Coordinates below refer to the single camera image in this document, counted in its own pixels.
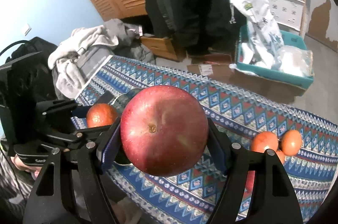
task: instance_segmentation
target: plastic bag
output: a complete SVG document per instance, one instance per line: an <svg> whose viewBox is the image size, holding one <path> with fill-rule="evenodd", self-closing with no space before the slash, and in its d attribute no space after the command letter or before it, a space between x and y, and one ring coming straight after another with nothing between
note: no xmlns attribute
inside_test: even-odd
<svg viewBox="0 0 338 224"><path fill-rule="evenodd" d="M276 51L284 45L278 24L270 12L268 0L229 0L247 18L249 47L271 69Z"/></svg>
<svg viewBox="0 0 338 224"><path fill-rule="evenodd" d="M313 52L301 50L294 46L282 46L276 52L280 63L279 70L295 76L309 77L313 75Z"/></svg>

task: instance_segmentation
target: wall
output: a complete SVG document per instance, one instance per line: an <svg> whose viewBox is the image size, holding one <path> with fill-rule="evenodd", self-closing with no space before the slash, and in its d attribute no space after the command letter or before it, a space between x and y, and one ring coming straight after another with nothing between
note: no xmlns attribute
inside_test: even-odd
<svg viewBox="0 0 338 224"><path fill-rule="evenodd" d="M0 51L15 41L35 36L58 45L75 28L103 23L90 0L0 0L0 10ZM26 23L32 29L24 36L20 30ZM0 56L0 64L16 47Z"/></svg>
<svg viewBox="0 0 338 224"><path fill-rule="evenodd" d="M319 6L322 6L327 0L310 0L309 8L309 21L311 19L311 15L313 10ZM329 0L329 5L331 5L330 9L330 17L329 23L327 25L323 25L323 27L327 27L326 36L323 36L320 39L326 39L332 41L338 41L338 7L334 3L334 0Z"/></svg>

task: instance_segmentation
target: apple stem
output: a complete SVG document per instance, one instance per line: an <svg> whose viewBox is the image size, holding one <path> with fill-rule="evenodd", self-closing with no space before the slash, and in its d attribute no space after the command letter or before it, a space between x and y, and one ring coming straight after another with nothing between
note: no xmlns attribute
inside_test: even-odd
<svg viewBox="0 0 338 224"><path fill-rule="evenodd" d="M151 132L151 133L156 132L156 126L153 125L153 124L149 125L149 132Z"/></svg>

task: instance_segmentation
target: light switch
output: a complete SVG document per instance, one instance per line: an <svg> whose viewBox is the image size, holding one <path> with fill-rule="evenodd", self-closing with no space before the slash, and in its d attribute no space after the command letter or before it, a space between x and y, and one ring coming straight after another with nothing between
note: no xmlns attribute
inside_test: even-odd
<svg viewBox="0 0 338 224"><path fill-rule="evenodd" d="M26 35L30 32L31 29L32 29L32 28L31 28L28 24L25 24L25 25L22 27L21 32L22 32L22 34L23 34L24 36L26 36Z"/></svg>

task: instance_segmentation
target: patterned tablecloth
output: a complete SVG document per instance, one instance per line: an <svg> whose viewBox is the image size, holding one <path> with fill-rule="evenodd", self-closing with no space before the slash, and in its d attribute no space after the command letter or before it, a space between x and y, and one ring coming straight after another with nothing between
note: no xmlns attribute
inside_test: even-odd
<svg viewBox="0 0 338 224"><path fill-rule="evenodd" d="M306 222L317 211L336 171L338 134L335 124L314 114L207 77L119 56L113 56L97 71L77 101L93 105L109 91L116 97L111 104L121 112L137 88L160 84L191 93L218 129L247 149L260 131L272 131L280 138L290 129L298 130L303 138L302 148L296 156L286 157L284 167L299 200L303 220ZM74 123L78 128L86 127L85 119L76 118ZM226 181L207 150L194 168L177 176L154 177L133 165L118 164L108 173L153 218L171 224L207 222ZM245 218L250 199L245 191L238 220Z"/></svg>

